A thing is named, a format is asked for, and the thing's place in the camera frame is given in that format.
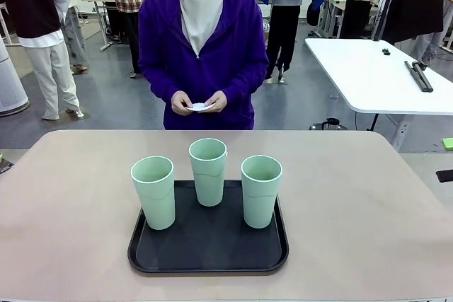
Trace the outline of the person's left hand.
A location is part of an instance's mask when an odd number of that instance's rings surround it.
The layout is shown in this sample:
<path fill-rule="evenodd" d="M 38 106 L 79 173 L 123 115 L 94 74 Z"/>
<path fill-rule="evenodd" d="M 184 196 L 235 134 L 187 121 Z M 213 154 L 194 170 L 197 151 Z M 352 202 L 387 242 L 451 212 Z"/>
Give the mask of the person's left hand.
<path fill-rule="evenodd" d="M 206 102 L 209 108 L 204 113 L 221 112 L 227 106 L 227 97 L 223 91 L 215 92 Z"/>

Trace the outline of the person's right hand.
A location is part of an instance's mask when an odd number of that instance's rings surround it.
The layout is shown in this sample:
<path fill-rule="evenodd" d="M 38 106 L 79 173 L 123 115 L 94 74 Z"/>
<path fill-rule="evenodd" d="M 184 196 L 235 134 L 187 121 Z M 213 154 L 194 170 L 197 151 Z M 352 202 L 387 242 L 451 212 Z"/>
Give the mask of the person's right hand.
<path fill-rule="evenodd" d="M 193 104 L 184 91 L 176 91 L 171 98 L 171 107 L 176 114 L 187 116 L 192 113 Z"/>

